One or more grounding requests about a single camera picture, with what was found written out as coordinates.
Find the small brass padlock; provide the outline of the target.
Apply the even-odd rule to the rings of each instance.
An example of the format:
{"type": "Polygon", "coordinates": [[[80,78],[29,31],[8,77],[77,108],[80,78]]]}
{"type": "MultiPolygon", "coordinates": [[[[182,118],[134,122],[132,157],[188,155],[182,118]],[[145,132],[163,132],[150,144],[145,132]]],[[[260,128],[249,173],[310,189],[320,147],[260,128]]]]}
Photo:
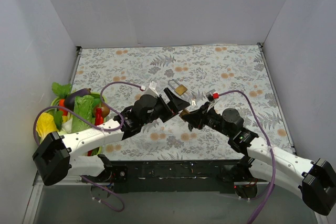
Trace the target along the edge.
{"type": "Polygon", "coordinates": [[[183,109],[183,110],[180,112],[179,116],[180,116],[180,118],[182,118],[183,116],[188,115],[188,114],[189,114],[189,111],[188,111],[187,109],[183,109]]]}

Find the panda figure keychain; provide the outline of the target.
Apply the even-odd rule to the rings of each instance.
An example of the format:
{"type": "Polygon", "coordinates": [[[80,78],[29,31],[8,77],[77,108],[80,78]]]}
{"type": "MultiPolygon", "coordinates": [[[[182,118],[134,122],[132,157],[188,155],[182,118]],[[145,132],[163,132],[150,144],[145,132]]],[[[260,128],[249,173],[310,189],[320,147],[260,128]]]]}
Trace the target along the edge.
{"type": "Polygon", "coordinates": [[[191,132],[193,130],[193,126],[191,124],[188,124],[188,129],[191,132]]]}

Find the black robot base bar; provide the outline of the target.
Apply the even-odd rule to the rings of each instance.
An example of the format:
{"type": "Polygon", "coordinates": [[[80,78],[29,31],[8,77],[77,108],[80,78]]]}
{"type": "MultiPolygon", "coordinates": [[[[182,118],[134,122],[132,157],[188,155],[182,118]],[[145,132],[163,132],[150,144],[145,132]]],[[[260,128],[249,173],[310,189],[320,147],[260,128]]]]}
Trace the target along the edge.
{"type": "Polygon", "coordinates": [[[238,160],[111,161],[94,183],[111,184],[117,194],[216,191],[253,198],[257,179],[238,160]]]}

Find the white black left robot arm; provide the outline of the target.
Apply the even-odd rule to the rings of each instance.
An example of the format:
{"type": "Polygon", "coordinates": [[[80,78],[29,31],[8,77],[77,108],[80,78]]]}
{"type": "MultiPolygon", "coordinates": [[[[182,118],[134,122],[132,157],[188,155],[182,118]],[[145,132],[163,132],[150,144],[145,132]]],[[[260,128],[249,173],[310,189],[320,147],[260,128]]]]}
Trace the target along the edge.
{"type": "Polygon", "coordinates": [[[165,102],[152,88],[120,115],[90,129],[65,134],[49,133],[33,154],[33,161],[44,185],[54,185],[67,176],[84,176],[99,182],[111,179],[125,180],[120,176],[125,169],[114,168],[103,155],[86,156],[85,153],[100,146],[121,142],[141,132],[143,126],[157,119],[166,122],[178,115],[190,103],[164,89],[169,102],[165,102]]]}

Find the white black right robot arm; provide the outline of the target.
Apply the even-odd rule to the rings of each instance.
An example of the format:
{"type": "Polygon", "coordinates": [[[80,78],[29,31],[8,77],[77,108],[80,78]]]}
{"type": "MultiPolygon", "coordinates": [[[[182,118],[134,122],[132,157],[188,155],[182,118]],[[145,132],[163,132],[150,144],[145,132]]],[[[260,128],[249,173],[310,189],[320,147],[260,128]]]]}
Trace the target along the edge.
{"type": "Polygon", "coordinates": [[[217,114],[210,103],[180,117],[190,130],[208,126],[229,138],[233,150],[243,154],[247,162],[238,166],[238,176],[248,181],[253,177],[282,187],[297,195],[313,211],[327,216],[335,206],[335,170],[325,159],[311,161],[270,147],[264,138],[244,127],[236,109],[217,114]]]}

